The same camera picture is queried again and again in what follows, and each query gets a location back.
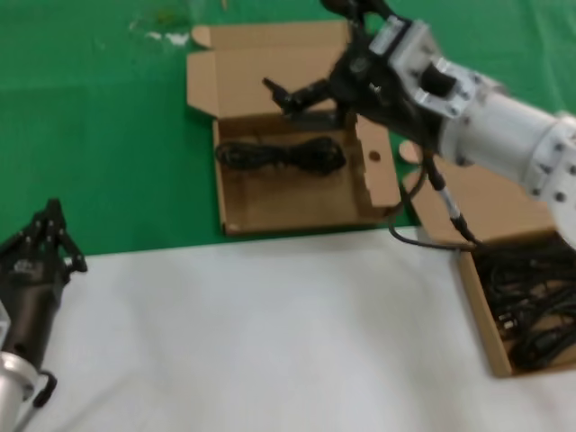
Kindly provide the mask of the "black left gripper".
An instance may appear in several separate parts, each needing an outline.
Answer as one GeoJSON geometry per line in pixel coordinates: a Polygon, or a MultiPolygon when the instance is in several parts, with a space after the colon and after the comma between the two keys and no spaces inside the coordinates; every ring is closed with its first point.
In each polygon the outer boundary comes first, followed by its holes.
{"type": "Polygon", "coordinates": [[[49,199],[29,224],[1,244],[1,303],[10,319],[2,350],[41,363],[67,275],[87,270],[84,253],[68,233],[60,200],[49,199]],[[45,239],[45,249],[21,252],[45,239]]]}

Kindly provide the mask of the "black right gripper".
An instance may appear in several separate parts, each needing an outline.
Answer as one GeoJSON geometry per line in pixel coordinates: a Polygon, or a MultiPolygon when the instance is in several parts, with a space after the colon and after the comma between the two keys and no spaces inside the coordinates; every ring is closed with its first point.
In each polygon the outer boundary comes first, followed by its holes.
{"type": "Polygon", "coordinates": [[[394,23],[398,15],[383,0],[321,0],[333,14],[346,18],[351,42],[330,72],[321,79],[289,92],[265,77],[263,85],[285,119],[301,130],[339,130],[346,126],[347,109],[412,140],[426,150],[438,152],[441,117],[416,104],[404,89],[386,58],[368,49],[371,34],[365,26],[368,14],[394,23]],[[311,108],[334,99],[332,110],[311,108]]]}

